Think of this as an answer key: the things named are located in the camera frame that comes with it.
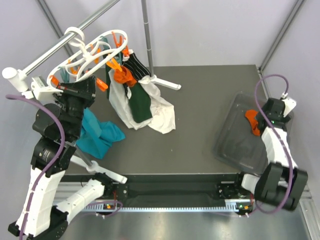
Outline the white clip hanger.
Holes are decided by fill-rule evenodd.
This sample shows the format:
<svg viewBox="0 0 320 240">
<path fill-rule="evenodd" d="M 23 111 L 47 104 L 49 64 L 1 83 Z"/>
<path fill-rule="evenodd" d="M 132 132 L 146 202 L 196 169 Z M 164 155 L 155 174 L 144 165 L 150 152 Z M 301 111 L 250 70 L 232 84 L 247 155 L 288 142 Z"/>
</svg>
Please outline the white clip hanger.
<svg viewBox="0 0 320 240">
<path fill-rule="evenodd" d="M 123 51 L 127 55 L 129 54 L 128 35 L 125 31 L 120 29 L 108 30 L 88 44 L 85 44 L 85 34 L 77 27 L 69 27 L 65 33 L 76 34 L 68 43 L 78 48 L 78 51 L 49 73 L 46 79 L 49 86 L 55 88 L 59 84 L 59 81 L 54 79 L 54 75 L 59 70 L 65 70 L 67 74 L 75 78 L 76 82 L 88 78 L 104 65 L 114 70 L 122 70 L 116 57 Z"/>
</svg>

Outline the orange sock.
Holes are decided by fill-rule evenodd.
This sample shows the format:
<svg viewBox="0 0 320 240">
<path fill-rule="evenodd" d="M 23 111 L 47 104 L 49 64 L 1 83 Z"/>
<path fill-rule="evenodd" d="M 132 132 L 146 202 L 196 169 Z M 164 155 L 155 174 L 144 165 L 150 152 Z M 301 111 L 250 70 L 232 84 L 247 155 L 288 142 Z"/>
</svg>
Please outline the orange sock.
<svg viewBox="0 0 320 240">
<path fill-rule="evenodd" d="M 121 70 L 115 70 L 113 79 L 117 83 L 126 84 L 130 88 L 132 88 L 137 83 L 137 80 L 133 77 L 130 70 L 124 66 L 121 67 Z"/>
<path fill-rule="evenodd" d="M 245 118 L 248 120 L 250 127 L 251 127 L 251 131 L 253 133 L 253 135 L 255 136 L 260 136 L 260 130 L 258 129 L 258 121 L 256 120 L 256 116 L 258 114 L 258 111 L 254 110 L 254 109 L 249 109 L 245 112 Z"/>
</svg>

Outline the black white striped sock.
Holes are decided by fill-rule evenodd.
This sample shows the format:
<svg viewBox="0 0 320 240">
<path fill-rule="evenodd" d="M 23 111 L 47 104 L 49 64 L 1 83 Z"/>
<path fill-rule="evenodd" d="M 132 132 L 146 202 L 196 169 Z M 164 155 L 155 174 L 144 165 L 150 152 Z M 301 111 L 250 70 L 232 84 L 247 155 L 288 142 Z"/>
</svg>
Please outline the black white striped sock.
<svg viewBox="0 0 320 240">
<path fill-rule="evenodd" d="M 123 62 L 123 66 L 131 72 L 137 81 L 142 80 L 144 77 L 151 77 L 150 71 L 140 62 L 134 52 L 129 54 L 129 58 Z"/>
</svg>

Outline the white and green shirt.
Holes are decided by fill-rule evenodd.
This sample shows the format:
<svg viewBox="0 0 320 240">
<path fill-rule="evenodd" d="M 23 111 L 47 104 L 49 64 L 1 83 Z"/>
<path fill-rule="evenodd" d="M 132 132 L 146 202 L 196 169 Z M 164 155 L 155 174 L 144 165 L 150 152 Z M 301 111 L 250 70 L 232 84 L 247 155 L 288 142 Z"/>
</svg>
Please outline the white and green shirt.
<svg viewBox="0 0 320 240">
<path fill-rule="evenodd" d="M 128 55 L 120 53 L 115 58 L 120 67 L 123 67 L 123 62 L 129 59 L 131 53 L 133 51 Z M 138 130 L 148 126 L 161 134 L 168 134 L 176 129 L 175 107 L 162 97 L 160 89 L 152 82 L 152 75 L 136 80 L 137 83 L 130 88 L 132 97 L 128 99 L 123 84 L 114 80 L 115 70 L 105 66 L 108 85 L 106 96 L 129 129 Z"/>
</svg>

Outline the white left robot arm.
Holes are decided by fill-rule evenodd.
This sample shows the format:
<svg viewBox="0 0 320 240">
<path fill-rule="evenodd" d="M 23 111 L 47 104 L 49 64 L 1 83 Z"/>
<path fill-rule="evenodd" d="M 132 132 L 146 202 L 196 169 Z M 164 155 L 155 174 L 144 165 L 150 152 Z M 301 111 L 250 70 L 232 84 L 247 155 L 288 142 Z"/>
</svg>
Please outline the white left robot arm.
<svg viewBox="0 0 320 240">
<path fill-rule="evenodd" d="M 59 239 L 85 207 L 99 198 L 109 198 L 114 191 L 110 177 L 97 172 L 76 193 L 54 204 L 59 183 L 76 152 L 84 112 L 95 101 L 96 78 L 58 82 L 52 97 L 51 103 L 41 104 L 22 95 L 6 96 L 38 109 L 32 128 L 40 139 L 32 153 L 29 188 L 19 218 L 8 226 L 8 231 L 20 239 Z"/>
</svg>

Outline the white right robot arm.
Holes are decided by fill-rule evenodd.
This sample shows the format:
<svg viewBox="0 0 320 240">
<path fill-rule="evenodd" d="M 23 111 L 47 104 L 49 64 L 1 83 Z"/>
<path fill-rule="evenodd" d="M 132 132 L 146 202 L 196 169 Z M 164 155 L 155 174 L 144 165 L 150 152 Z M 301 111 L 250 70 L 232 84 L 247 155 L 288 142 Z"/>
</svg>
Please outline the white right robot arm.
<svg viewBox="0 0 320 240">
<path fill-rule="evenodd" d="M 237 197 L 252 193 L 262 203 L 281 205 L 287 211 L 296 209 L 308 181 L 307 172 L 298 168 L 287 142 L 286 124 L 296 105 L 289 97 L 269 98 L 260 111 L 245 112 L 252 133 L 264 144 L 268 165 L 261 176 L 242 174 L 242 180 L 233 185 Z"/>
</svg>

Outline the clear plastic bin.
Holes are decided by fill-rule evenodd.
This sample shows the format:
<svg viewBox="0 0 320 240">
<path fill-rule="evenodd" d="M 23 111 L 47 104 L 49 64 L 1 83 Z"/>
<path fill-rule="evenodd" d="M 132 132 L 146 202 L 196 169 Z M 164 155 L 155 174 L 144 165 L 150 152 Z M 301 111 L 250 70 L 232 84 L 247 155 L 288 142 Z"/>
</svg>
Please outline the clear plastic bin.
<svg viewBox="0 0 320 240">
<path fill-rule="evenodd" d="M 245 117 L 248 110 L 257 109 L 253 95 L 236 93 L 217 131 L 212 152 L 219 161 L 259 176 L 268 166 L 266 148 Z"/>
</svg>

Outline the teal cloth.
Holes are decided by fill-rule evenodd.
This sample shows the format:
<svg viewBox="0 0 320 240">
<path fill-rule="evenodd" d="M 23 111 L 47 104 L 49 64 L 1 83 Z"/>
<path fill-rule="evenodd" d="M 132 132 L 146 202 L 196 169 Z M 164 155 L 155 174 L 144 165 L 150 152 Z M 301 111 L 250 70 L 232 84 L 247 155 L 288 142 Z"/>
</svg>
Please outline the teal cloth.
<svg viewBox="0 0 320 240">
<path fill-rule="evenodd" d="M 77 147 L 96 159 L 102 160 L 113 143 L 126 138 L 124 132 L 113 122 L 101 122 L 89 109 L 84 110 Z"/>
</svg>

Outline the grey metal clothes rack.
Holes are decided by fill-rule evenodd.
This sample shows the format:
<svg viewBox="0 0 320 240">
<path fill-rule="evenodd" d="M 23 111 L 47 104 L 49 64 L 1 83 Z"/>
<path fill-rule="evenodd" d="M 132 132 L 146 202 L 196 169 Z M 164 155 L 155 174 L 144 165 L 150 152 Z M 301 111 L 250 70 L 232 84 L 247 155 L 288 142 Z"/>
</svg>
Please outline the grey metal clothes rack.
<svg viewBox="0 0 320 240">
<path fill-rule="evenodd" d="M 108 99 L 118 116 L 130 129 L 138 130 L 145 126 L 162 134 L 176 128 L 174 106 L 161 96 L 159 86 L 179 90 L 181 86 L 158 78 L 153 66 L 144 66 L 135 52 L 128 46 L 128 34 L 120 29 L 106 31 L 85 43 L 81 27 L 69 27 L 72 34 L 68 44 L 78 51 L 56 66 L 45 82 L 34 80 L 31 87 L 25 83 L 30 71 L 63 46 L 59 43 L 54 49 L 23 70 L 7 67 L 2 75 L 20 92 L 17 99 L 35 104 L 46 117 L 53 121 L 56 142 L 65 144 L 67 128 L 53 112 L 42 105 L 60 97 L 64 90 L 70 90 L 70 78 L 75 83 L 88 82 L 95 88 L 107 92 Z"/>
</svg>

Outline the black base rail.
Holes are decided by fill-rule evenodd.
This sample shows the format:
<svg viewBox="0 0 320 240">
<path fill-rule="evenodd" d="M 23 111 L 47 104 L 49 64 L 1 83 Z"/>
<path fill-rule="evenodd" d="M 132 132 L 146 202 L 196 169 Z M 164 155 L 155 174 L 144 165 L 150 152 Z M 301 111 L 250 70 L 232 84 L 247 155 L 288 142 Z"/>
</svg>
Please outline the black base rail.
<svg viewBox="0 0 320 240">
<path fill-rule="evenodd" d="M 271 164 L 261 176 L 241 173 L 226 174 L 129 174 L 119 183 L 106 174 L 65 175 L 59 191 L 75 193 L 97 180 L 102 187 L 99 200 L 120 201 L 125 209 L 195 209 L 226 207 L 228 200 L 237 204 L 251 199 L 293 211 L 304 186 L 298 183 L 298 171 Z"/>
</svg>

